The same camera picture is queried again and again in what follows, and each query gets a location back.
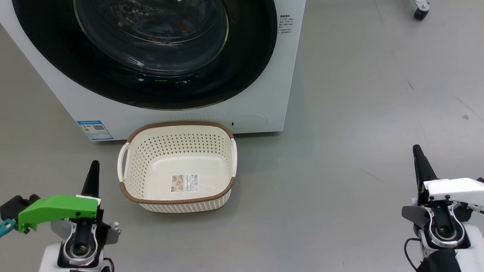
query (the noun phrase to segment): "white washing machine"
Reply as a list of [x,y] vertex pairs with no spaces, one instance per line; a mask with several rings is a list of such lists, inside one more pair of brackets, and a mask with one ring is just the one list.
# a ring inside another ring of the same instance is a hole
[[165,121],[274,132],[284,128],[304,5],[0,0],[0,22],[91,140]]

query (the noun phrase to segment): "green plastic bracket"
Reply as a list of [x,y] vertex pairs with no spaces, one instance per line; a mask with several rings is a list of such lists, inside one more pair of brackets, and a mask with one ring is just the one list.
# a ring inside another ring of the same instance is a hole
[[18,214],[18,231],[37,231],[37,225],[65,218],[93,218],[97,215],[97,200],[76,196],[54,195],[41,198]]

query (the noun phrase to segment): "washing machine drum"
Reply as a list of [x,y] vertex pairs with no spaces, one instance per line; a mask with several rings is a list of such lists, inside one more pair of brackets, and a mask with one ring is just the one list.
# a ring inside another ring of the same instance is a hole
[[274,50],[273,0],[13,0],[57,69],[144,108],[219,103],[251,85]]

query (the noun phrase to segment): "white plastic basket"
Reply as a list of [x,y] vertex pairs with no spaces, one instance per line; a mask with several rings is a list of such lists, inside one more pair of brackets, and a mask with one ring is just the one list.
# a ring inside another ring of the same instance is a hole
[[131,134],[118,157],[122,192],[152,212],[218,209],[230,197],[236,172],[234,137],[213,122],[141,127]]

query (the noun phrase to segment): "basket handle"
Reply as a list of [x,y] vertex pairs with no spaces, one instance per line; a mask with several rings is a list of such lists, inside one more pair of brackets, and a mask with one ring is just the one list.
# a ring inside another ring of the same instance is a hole
[[235,177],[237,174],[237,144],[235,143],[235,139],[232,140],[232,177]]
[[[118,156],[118,179],[120,182],[124,182],[124,173],[122,171],[122,161],[124,158],[124,154],[126,153],[126,150],[129,147],[129,143],[125,143],[120,151],[120,154]],[[126,158],[126,163],[124,164],[124,170],[126,170],[126,165],[128,164],[128,158]]]

